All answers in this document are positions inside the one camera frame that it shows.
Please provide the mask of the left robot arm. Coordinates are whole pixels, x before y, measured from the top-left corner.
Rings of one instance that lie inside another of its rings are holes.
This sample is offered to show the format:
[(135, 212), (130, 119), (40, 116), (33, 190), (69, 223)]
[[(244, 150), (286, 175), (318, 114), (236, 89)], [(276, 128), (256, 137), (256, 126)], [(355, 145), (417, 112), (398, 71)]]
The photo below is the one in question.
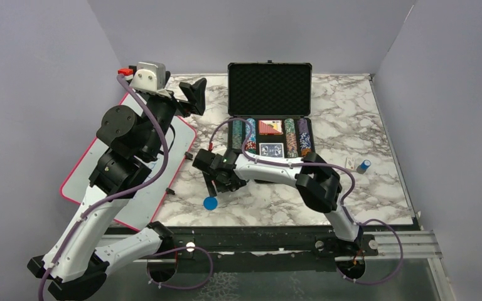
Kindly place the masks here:
[(173, 251), (172, 234), (160, 222), (111, 245), (101, 247), (99, 241), (132, 198), (166, 172), (167, 131), (175, 115), (204, 113), (207, 81), (180, 83), (185, 99), (179, 100), (156, 82), (141, 86), (124, 75), (117, 79), (141, 111), (120, 104), (102, 117), (96, 138), (106, 150), (92, 169), (76, 213), (52, 249), (28, 262), (29, 271), (40, 279), (40, 300), (45, 293), (56, 300), (86, 300), (118, 269), (145, 255), (162, 258)]

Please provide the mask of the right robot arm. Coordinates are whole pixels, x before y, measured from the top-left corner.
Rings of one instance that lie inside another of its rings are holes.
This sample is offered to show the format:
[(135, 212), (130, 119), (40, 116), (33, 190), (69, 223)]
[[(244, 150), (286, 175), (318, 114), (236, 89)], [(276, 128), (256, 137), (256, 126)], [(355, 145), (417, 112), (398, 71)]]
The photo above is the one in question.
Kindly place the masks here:
[(304, 204), (324, 214), (337, 237), (337, 247), (352, 255), (362, 247), (362, 228), (343, 203), (353, 188), (343, 191), (339, 166), (327, 163), (315, 152), (305, 157), (275, 158), (227, 150), (216, 154), (200, 149), (192, 166), (201, 171), (211, 196), (234, 192), (249, 181), (283, 184), (297, 189)]

